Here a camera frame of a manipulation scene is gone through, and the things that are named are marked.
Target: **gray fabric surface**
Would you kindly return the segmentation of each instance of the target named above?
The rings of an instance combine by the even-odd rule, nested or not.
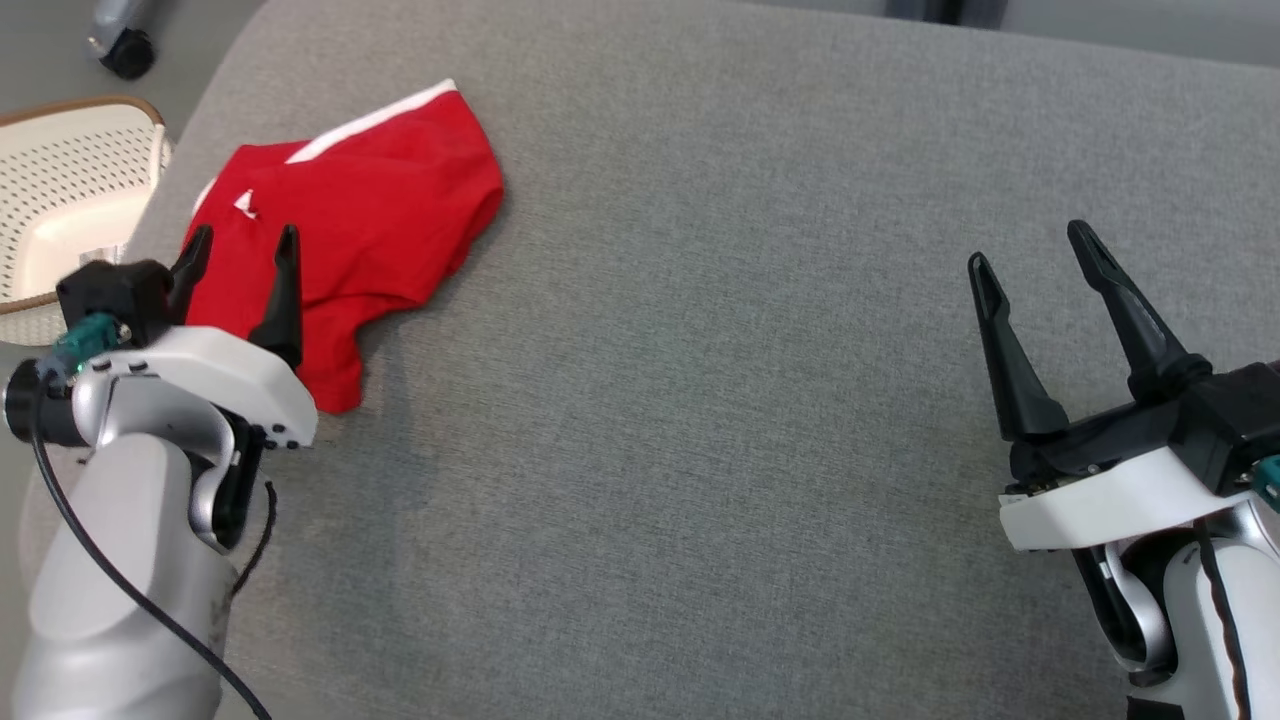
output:
[[[1280,67],[1274,0],[1007,0],[1007,32]]]
[[[892,12],[892,4],[888,0],[737,0],[739,3],[759,3],[762,5],[777,5],[780,8],[795,8],[800,10],[827,10],[832,13],[859,13],[863,15],[890,15],[895,18],[900,17],[915,17],[915,10],[913,9],[909,14],[896,14]]]
[[[1125,398],[1092,222],[1184,343],[1276,350],[1280,76],[727,3],[273,0],[134,250],[244,142],[458,81],[508,181],[269,459],[229,657],[288,716],[1123,716],[1064,553],[1012,552],[964,263],[1073,416]],[[233,698],[228,703],[236,702]]]

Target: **red fabric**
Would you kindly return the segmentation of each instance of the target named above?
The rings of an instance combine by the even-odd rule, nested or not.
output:
[[[362,324],[426,302],[466,260],[503,186],[489,141],[462,96],[343,140],[319,158],[284,164],[306,142],[243,146],[196,211],[214,228],[212,254],[187,323],[242,338],[262,319],[285,224],[302,260],[298,378],[325,413],[360,405]],[[252,191],[246,215],[234,206]]]

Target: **white stripe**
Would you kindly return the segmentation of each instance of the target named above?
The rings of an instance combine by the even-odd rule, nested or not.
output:
[[[209,197],[209,191],[214,188],[215,182],[218,182],[218,178],[209,181],[209,184],[205,186],[205,190],[200,191],[200,197],[196,199],[196,206],[191,209],[192,217],[195,217],[195,214],[200,211],[200,206],[205,204],[205,199]]]
[[[237,210],[239,210],[241,213],[244,213],[251,219],[256,220],[257,219],[257,213],[253,213],[253,211],[251,211],[248,209],[248,205],[252,201],[253,201],[253,191],[252,190],[246,190],[244,195],[241,195],[239,197],[237,197],[236,202],[233,202],[233,205],[236,205]]]
[[[307,160],[315,160],[316,158],[320,156],[321,152],[329,150],[330,147],[338,145],[339,142],[347,140],[348,137],[357,136],[367,129],[378,127],[397,115],[403,115],[404,113],[417,110],[419,108],[422,108],[424,105],[444,95],[445,92],[457,92],[457,90],[458,87],[453,85],[452,79],[445,79],[436,83],[434,87],[429,87],[421,92],[410,95],[403,100],[397,100],[396,102],[392,102],[390,105],[380,110],[374,110],[372,113],[365,115],[364,118],[351,120],[344,126],[335,127],[332,131],[321,135],[320,137],[302,146],[302,149],[294,152],[288,160],[284,161],[284,164],[288,165],[292,163],[306,163]]]

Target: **robotic arm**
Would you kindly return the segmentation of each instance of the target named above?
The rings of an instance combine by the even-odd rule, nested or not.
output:
[[[285,228],[262,323],[248,342],[186,327],[212,233],[173,269],[91,263],[58,286],[68,333],[10,377],[10,430],[35,446],[65,524],[31,597],[32,641],[13,696],[20,720],[212,719],[244,530],[264,450],[310,445],[297,231]],[[92,447],[68,500],[45,443]]]
[[[1102,295],[1133,402],[1070,423],[1009,324],[982,254],[978,328],[1014,483],[1018,550],[1070,550],[1116,661],[1130,720],[1280,719],[1280,363],[1229,373],[1188,354],[1097,234],[1068,237]]]

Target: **floor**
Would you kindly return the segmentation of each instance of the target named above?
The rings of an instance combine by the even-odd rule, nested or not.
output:
[[[8,378],[28,348],[0,343],[0,374]],[[31,447],[0,428],[0,697],[8,707],[9,687],[18,673],[22,646],[27,637],[27,593],[18,573],[18,515],[35,460]]]
[[[160,0],[146,29],[155,68],[134,82],[90,58],[91,0],[0,0],[0,114],[55,100],[125,94],[147,100],[179,136],[209,79],[264,0]],[[27,68],[13,72],[10,68]]]

